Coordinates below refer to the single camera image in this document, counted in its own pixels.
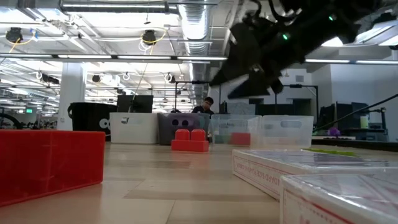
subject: cardboard box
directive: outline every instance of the cardboard box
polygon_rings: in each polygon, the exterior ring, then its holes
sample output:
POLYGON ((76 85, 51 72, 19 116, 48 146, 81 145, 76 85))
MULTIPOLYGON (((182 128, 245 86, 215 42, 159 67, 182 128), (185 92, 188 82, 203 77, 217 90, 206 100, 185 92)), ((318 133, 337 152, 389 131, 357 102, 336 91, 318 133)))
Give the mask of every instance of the cardboard box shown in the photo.
POLYGON ((398 175, 281 178, 280 223, 398 223, 398 175))
POLYGON ((282 175, 375 174, 389 169, 398 170, 398 162, 370 161, 305 150, 233 151, 233 174, 277 200, 282 175))

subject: red block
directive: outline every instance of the red block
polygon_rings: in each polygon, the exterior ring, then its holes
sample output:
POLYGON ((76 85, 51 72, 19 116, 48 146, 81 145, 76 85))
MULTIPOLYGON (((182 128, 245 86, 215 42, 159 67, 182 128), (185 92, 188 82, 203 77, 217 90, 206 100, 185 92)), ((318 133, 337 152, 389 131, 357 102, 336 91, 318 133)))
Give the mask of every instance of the red block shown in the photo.
POLYGON ((104 132, 0 131, 0 207, 103 180, 104 132))
POLYGON ((188 130, 179 129, 175 132, 175 140, 172 140, 172 151, 208 152, 209 142, 205 139, 204 130, 193 130, 190 138, 188 130))
POLYGON ((250 133, 231 133, 230 144, 236 146, 250 146, 251 144, 250 133))

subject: table surface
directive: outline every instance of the table surface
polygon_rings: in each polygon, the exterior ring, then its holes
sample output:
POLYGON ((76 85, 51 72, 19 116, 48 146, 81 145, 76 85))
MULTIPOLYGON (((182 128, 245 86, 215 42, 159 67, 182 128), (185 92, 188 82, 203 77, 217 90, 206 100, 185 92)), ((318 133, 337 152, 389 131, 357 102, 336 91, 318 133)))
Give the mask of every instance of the table surface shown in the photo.
MULTIPOLYGON (((394 152, 313 147, 398 161, 394 152)), ((278 224, 279 203, 232 174, 232 149, 108 144, 102 184, 0 208, 0 223, 278 224)))

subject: man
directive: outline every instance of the man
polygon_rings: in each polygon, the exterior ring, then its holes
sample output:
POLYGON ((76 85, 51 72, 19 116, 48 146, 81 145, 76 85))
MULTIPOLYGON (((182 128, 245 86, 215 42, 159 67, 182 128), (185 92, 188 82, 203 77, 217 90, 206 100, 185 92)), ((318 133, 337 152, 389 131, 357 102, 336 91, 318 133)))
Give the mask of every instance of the man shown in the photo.
POLYGON ((205 100, 203 101, 203 104, 201 106, 197 106, 193 109, 192 113, 206 113, 213 115, 214 112, 210 110, 210 107, 213 105, 214 100, 212 97, 206 97, 205 100))

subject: container lid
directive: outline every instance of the container lid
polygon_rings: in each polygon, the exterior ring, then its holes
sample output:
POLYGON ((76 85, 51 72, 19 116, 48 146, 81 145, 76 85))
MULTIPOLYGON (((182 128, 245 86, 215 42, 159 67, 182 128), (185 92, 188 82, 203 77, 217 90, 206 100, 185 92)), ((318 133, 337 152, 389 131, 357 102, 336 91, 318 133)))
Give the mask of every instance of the container lid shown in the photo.
POLYGON ((367 160, 359 157, 342 156, 307 150, 247 150, 242 153, 262 157, 268 160, 289 164, 303 169, 357 169, 391 167, 398 169, 398 162, 367 160))
POLYGON ((398 175, 392 172, 369 175, 285 176, 284 185, 337 203, 376 223, 398 222, 398 175))

